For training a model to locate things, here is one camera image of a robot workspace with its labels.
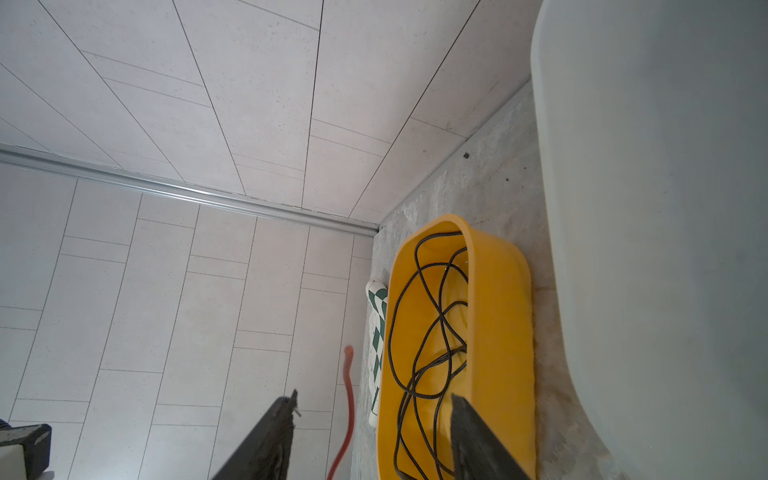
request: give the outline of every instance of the coiled black cable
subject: coiled black cable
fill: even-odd
[[[421,247],[421,245],[424,244],[424,242],[427,242],[434,238],[455,237],[457,235],[462,235],[462,232],[459,231],[459,232],[448,232],[448,233],[434,233],[432,235],[428,235],[427,237],[424,237],[416,244],[416,248],[414,249],[416,272],[413,273],[411,278],[403,287],[402,292],[400,292],[397,298],[397,301],[395,302],[395,309],[392,311],[392,326],[390,327],[389,337],[387,338],[387,357],[389,358],[389,368],[392,370],[392,377],[395,379],[395,382],[397,382],[398,386],[403,390],[403,395],[402,395],[402,399],[400,400],[400,407],[397,415],[397,443],[395,445],[395,454],[394,454],[393,461],[395,466],[395,472],[397,472],[398,476],[403,480],[418,480],[418,479],[403,472],[398,467],[397,455],[400,450],[400,445],[402,445],[402,449],[405,451],[407,456],[411,459],[411,462],[413,462],[413,465],[416,467],[416,469],[419,470],[419,473],[423,477],[423,480],[429,480],[427,478],[426,473],[424,473],[424,470],[422,469],[421,465],[419,465],[419,463],[415,460],[415,458],[413,458],[413,454],[408,449],[405,439],[402,437],[402,424],[403,424],[403,421],[405,420],[406,412],[408,410],[409,405],[411,404],[411,401],[413,402],[413,412],[416,417],[416,422],[419,425],[419,430],[421,430],[422,437],[427,446],[427,449],[429,450],[429,454],[432,456],[432,458],[435,461],[435,468],[437,469],[438,477],[440,478],[440,480],[443,480],[442,472],[445,472],[451,476],[454,475],[453,471],[447,466],[445,466],[438,458],[438,448],[437,448],[438,428],[437,427],[438,427],[438,419],[440,414],[440,406],[442,405],[442,400],[445,398],[445,394],[448,392],[449,386],[451,385],[451,381],[467,366],[467,362],[464,361],[454,371],[453,361],[452,361],[453,356],[459,353],[466,354],[467,343],[453,329],[451,324],[445,318],[445,315],[457,306],[467,306],[467,303],[464,300],[456,300],[455,302],[448,305],[446,308],[443,308],[442,307],[442,291],[445,286],[445,280],[448,278],[448,274],[451,270],[457,271],[462,276],[464,281],[468,283],[469,278],[467,276],[467,273],[453,263],[459,254],[467,251],[467,248],[463,247],[463,248],[460,248],[459,250],[456,250],[456,252],[453,253],[453,255],[451,255],[451,258],[448,262],[435,262],[435,263],[429,263],[427,265],[421,265],[421,263],[419,262],[419,248]],[[432,295],[432,292],[429,291],[429,287],[427,286],[426,279],[424,278],[425,270],[430,268],[436,268],[436,267],[443,267],[445,269],[443,271],[442,278],[440,280],[440,287],[438,291],[437,300],[435,300],[435,297]],[[417,276],[420,278],[422,285],[424,286],[424,290],[426,291],[427,296],[429,297],[429,300],[432,302],[432,305],[435,307],[435,311],[437,312],[437,318],[435,319],[434,322],[432,322],[432,324],[427,329],[427,333],[424,335],[424,339],[422,340],[421,346],[419,347],[419,350],[416,353],[416,356],[413,360],[410,380],[407,382],[407,384],[403,384],[403,382],[397,376],[397,372],[395,371],[395,365],[394,365],[394,362],[392,361],[392,337],[394,336],[394,332],[395,332],[395,324],[397,320],[397,312],[400,307],[400,302],[402,301],[402,298],[405,295],[406,291],[408,291],[408,288],[411,286],[411,283],[413,283],[413,280],[415,280]],[[442,334],[443,343],[445,344],[445,353],[433,359],[430,363],[423,366],[422,368],[417,369],[416,366],[419,363],[419,358],[422,355],[422,351],[424,350],[424,347],[427,343],[429,335],[432,333],[432,330],[437,325],[440,325],[440,332]],[[448,330],[454,336],[454,338],[458,340],[458,343],[459,343],[458,347],[451,348],[451,344],[449,342],[449,338],[446,330]],[[426,393],[416,392],[416,386],[419,384],[419,380],[421,380],[424,374],[427,371],[429,371],[429,369],[435,368],[436,366],[442,365],[443,363],[448,363],[448,370],[447,370],[448,373],[445,376],[445,384],[442,387],[442,389],[435,394],[426,394]],[[431,443],[426,434],[426,431],[424,430],[424,425],[422,424],[421,417],[419,416],[419,407],[416,403],[417,399],[437,399],[435,414],[432,418],[432,442]]]

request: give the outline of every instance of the checkered cloth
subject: checkered cloth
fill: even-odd
[[[371,280],[366,285],[366,294],[373,309],[368,317],[368,334],[371,339],[371,348],[368,350],[368,368],[371,371],[368,376],[368,390],[370,390],[373,398],[368,414],[368,423],[375,428],[379,424],[379,389],[382,384],[381,371],[388,291],[383,283],[378,280]]]

